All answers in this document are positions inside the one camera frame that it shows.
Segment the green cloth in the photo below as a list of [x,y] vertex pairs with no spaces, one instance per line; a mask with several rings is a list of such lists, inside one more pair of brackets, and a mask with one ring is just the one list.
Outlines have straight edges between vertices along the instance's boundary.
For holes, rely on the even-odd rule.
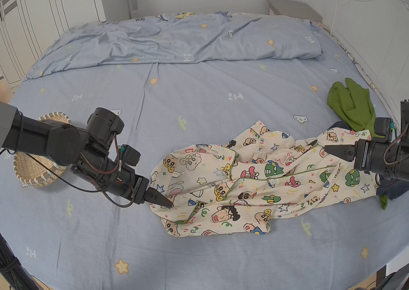
[[380,195],[379,200],[381,201],[382,209],[386,210],[386,206],[388,205],[388,195]]
[[327,104],[355,132],[369,130],[371,137],[379,137],[373,131],[376,115],[369,90],[362,88],[353,79],[345,79],[346,88],[335,82],[328,93]]

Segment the white headboard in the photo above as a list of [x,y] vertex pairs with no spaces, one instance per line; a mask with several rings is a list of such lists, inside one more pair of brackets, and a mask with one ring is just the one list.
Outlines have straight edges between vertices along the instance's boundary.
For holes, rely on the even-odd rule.
[[409,99],[409,0],[339,0],[332,34],[400,124],[400,101]]

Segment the white wardrobe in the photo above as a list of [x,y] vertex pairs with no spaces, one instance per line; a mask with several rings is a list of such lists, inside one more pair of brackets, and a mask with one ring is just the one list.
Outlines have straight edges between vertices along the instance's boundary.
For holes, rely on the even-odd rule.
[[0,76],[14,88],[70,27],[129,18],[128,0],[0,0]]

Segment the woven basket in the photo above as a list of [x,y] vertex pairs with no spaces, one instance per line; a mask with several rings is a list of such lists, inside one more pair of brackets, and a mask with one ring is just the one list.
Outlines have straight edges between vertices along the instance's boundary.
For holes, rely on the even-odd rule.
[[[49,113],[40,117],[39,121],[44,121],[46,119],[53,119],[55,121],[71,124],[71,120],[67,115],[61,112]],[[47,166],[49,170],[52,170],[56,175],[61,176],[66,170],[66,166],[60,166],[53,161],[42,157],[32,155],[35,159],[41,162],[44,166]],[[21,181],[23,186],[33,185],[37,187],[47,186],[52,184],[57,177],[51,174],[48,170],[38,164],[35,160],[31,159],[24,153],[17,153],[14,155],[13,160],[14,173],[17,178]]]

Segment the blue star print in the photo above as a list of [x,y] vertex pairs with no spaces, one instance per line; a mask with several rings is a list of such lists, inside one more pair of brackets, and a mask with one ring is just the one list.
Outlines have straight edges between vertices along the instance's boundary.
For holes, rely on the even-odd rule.
[[219,169],[216,169],[213,173],[218,175],[218,176],[226,176],[226,174],[223,172],[223,170],[219,170]]
[[289,208],[289,205],[287,205],[287,204],[279,206],[280,213],[282,211],[287,211],[288,212],[288,208]]
[[163,187],[164,187],[164,185],[162,185],[162,186],[156,185],[156,190],[160,191],[160,193],[164,193],[165,189],[163,189]]
[[369,185],[365,184],[361,190],[365,193],[366,191],[369,191]]

